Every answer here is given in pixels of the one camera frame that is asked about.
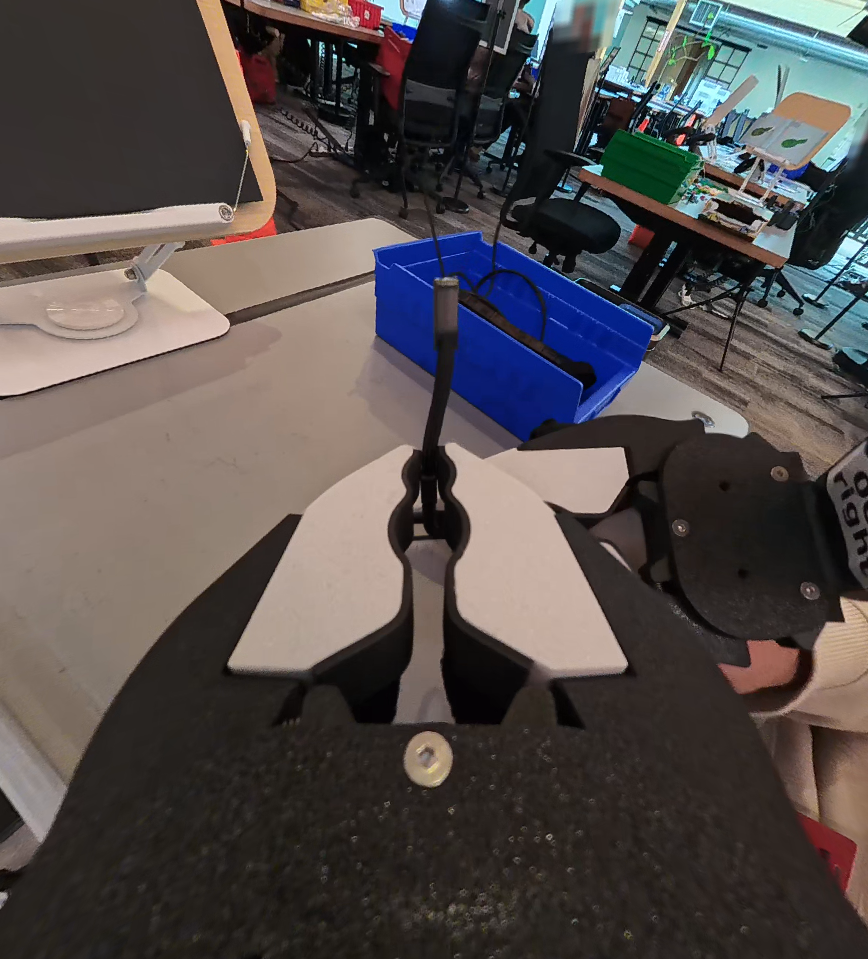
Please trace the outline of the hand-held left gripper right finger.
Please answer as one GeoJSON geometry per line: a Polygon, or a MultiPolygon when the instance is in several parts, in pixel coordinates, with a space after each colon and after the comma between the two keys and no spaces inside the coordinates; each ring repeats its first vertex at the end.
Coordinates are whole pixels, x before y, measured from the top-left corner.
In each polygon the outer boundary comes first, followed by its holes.
{"type": "Polygon", "coordinates": [[[548,504],[458,443],[442,448],[444,689],[456,721],[500,721],[526,686],[628,670],[564,531],[577,515],[548,504]]]}

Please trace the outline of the wooden board with green leaf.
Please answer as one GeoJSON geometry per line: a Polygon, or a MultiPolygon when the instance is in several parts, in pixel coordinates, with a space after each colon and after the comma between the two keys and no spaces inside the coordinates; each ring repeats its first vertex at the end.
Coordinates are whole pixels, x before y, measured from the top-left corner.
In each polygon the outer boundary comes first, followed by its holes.
{"type": "Polygon", "coordinates": [[[794,93],[753,121],[742,145],[768,164],[796,170],[811,161],[850,117],[846,104],[794,93]]]}

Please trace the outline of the green plastic bin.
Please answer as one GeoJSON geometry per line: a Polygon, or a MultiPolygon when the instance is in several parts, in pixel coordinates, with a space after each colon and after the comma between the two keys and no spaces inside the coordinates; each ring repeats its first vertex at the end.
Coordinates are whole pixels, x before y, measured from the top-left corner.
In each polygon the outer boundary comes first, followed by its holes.
{"type": "Polygon", "coordinates": [[[601,158],[602,175],[666,205],[680,201],[704,171],[702,158],[639,131],[620,130],[601,158]]]}

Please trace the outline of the black office chair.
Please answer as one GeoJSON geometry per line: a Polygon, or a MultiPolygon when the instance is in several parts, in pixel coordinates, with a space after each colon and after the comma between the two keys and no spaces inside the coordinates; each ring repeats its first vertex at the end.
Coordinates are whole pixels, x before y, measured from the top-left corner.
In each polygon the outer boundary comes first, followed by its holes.
{"type": "Polygon", "coordinates": [[[577,39],[551,36],[525,126],[525,148],[499,222],[545,251],[543,264],[564,273],[576,270],[582,253],[603,254],[619,240],[620,225],[580,199],[557,197],[567,172],[589,166],[577,153],[578,124],[589,63],[577,39]]]}
{"type": "Polygon", "coordinates": [[[412,191],[440,193],[459,146],[467,72],[488,14],[483,2],[427,2],[402,66],[371,64],[364,171],[351,185],[353,198],[368,184],[394,190],[398,216],[407,221],[412,191]]]}

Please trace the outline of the black cable metal plug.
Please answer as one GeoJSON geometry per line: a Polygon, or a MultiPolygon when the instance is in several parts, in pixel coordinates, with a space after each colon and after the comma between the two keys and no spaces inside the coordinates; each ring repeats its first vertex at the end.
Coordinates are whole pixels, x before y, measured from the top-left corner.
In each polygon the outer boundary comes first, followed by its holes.
{"type": "Polygon", "coordinates": [[[440,433],[452,391],[459,342],[459,294],[460,285],[457,277],[442,277],[434,280],[433,332],[437,356],[433,390],[421,448],[420,477],[421,523],[431,538],[440,535],[437,470],[440,433]]]}

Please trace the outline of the white monitor stand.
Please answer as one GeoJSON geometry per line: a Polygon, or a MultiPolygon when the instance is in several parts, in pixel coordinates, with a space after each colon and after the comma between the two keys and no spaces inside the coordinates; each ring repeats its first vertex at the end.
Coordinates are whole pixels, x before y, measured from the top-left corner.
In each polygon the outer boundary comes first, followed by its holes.
{"type": "Polygon", "coordinates": [[[72,219],[0,218],[0,263],[9,253],[149,242],[126,267],[0,287],[0,398],[224,337],[228,318],[161,269],[188,239],[221,234],[236,210],[214,202],[72,219]]]}

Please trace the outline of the blue plastic bin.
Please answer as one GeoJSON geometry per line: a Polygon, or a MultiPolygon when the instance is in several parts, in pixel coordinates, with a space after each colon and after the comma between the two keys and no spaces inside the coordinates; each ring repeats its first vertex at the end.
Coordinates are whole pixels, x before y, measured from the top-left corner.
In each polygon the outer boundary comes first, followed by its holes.
{"type": "Polygon", "coordinates": [[[444,273],[524,332],[593,366],[597,384],[586,390],[460,305],[453,390],[520,439],[548,420],[599,416],[638,371],[651,339],[648,323],[481,232],[381,247],[375,258],[376,333],[429,373],[436,366],[433,282],[444,273]]]}

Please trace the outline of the grey desk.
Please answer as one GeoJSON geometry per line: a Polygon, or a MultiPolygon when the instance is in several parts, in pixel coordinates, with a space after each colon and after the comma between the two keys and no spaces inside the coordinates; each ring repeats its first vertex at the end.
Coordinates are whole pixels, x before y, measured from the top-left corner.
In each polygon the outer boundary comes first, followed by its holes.
{"type": "Polygon", "coordinates": [[[420,447],[432,377],[375,311],[367,281],[0,400],[0,789],[35,841],[167,626],[286,514],[420,447]]]}
{"type": "Polygon", "coordinates": [[[373,280],[375,251],[414,237],[380,219],[186,249],[164,272],[238,325],[373,280]]]}

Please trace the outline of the red bag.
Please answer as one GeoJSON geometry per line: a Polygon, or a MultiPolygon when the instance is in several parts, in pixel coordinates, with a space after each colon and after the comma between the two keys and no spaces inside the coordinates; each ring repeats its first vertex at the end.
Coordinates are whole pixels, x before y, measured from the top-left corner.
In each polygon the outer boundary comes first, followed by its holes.
{"type": "Polygon", "coordinates": [[[236,50],[252,103],[270,105],[277,101],[277,74],[271,60],[262,52],[236,50]]]}

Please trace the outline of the red plastic piece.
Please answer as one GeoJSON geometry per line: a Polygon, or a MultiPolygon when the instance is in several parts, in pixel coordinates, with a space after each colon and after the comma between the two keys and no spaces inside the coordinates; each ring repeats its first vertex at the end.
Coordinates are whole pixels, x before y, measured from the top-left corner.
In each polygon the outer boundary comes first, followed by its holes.
{"type": "Polygon", "coordinates": [[[801,812],[798,813],[798,819],[836,885],[846,895],[858,855],[857,844],[847,836],[801,812]]]}

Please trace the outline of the person's right hand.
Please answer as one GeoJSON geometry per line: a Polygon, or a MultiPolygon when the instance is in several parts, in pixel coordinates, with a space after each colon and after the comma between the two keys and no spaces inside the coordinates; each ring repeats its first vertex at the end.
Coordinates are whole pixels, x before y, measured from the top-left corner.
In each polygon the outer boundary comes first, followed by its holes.
{"type": "Polygon", "coordinates": [[[762,692],[797,691],[809,680],[813,654],[775,641],[748,643],[748,665],[718,664],[731,689],[740,696],[762,692]]]}

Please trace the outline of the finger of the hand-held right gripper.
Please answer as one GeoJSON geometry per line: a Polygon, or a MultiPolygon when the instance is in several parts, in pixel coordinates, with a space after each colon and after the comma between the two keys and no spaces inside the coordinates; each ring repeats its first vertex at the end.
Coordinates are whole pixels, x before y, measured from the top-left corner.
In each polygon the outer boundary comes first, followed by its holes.
{"type": "Polygon", "coordinates": [[[648,560],[647,539],[640,517],[606,517],[590,533],[607,543],[626,568],[640,573],[648,560]]]}
{"type": "Polygon", "coordinates": [[[631,477],[619,447],[508,450],[487,462],[548,504],[586,516],[609,514],[631,477]]]}

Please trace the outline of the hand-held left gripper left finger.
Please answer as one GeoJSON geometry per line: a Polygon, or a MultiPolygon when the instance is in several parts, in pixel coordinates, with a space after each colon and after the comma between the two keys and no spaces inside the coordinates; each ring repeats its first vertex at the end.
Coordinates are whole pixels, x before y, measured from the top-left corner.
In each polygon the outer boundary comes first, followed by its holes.
{"type": "Polygon", "coordinates": [[[236,675],[332,686],[387,721],[412,655],[412,448],[340,480],[301,515],[228,660],[236,675]]]}

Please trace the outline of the grey trash can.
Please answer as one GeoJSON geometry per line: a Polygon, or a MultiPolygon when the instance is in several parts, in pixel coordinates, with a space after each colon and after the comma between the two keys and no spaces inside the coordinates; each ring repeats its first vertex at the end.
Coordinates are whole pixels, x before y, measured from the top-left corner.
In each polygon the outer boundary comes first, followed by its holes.
{"type": "Polygon", "coordinates": [[[659,318],[649,310],[646,310],[640,305],[633,303],[614,289],[605,288],[588,278],[579,278],[575,282],[584,289],[602,297],[614,306],[619,307],[626,313],[648,323],[648,325],[651,327],[652,335],[649,345],[646,347],[647,353],[655,350],[670,332],[671,327],[663,318],[659,318]]]}

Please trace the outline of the wood-framed black screen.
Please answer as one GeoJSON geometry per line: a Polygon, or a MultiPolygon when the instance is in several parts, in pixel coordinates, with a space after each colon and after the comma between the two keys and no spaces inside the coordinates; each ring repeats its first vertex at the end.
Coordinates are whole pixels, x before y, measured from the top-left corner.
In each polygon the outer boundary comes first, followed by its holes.
{"type": "Polygon", "coordinates": [[[277,197],[224,2],[0,2],[0,221],[213,208],[249,233],[277,197]]]}

